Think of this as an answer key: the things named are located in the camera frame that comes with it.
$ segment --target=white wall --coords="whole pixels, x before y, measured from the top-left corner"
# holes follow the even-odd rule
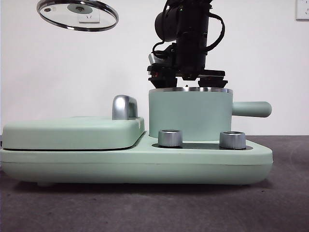
[[[37,1],[1,1],[1,128],[15,120],[110,116],[117,94],[135,97],[148,124],[153,86],[146,69],[164,1],[106,0],[120,21],[95,33],[46,23]],[[226,36],[209,53],[207,68],[226,71],[235,101],[273,106],[266,119],[234,117],[233,129],[309,134],[309,22],[295,21],[295,0],[214,0],[213,8],[225,20]],[[210,42],[220,29],[211,20]]]

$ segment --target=electrical outlet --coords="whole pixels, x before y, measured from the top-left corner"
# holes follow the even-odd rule
[[[309,0],[297,0],[296,20],[309,20]]]

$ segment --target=mint green saucepan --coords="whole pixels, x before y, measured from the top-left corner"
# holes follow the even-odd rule
[[[181,130],[185,141],[217,141],[220,132],[231,130],[232,115],[267,117],[265,101],[233,102],[226,88],[177,87],[149,92],[150,136],[160,130]]]

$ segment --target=silver handle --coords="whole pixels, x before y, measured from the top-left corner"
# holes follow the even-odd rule
[[[130,117],[138,117],[137,101],[127,95],[118,95],[112,102],[112,119],[129,120]]]

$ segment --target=silver knob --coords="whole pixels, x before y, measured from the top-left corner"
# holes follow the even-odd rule
[[[159,146],[177,147],[183,145],[183,132],[181,130],[161,130],[158,136]]]
[[[220,147],[228,149],[245,149],[246,134],[238,131],[221,132]]]

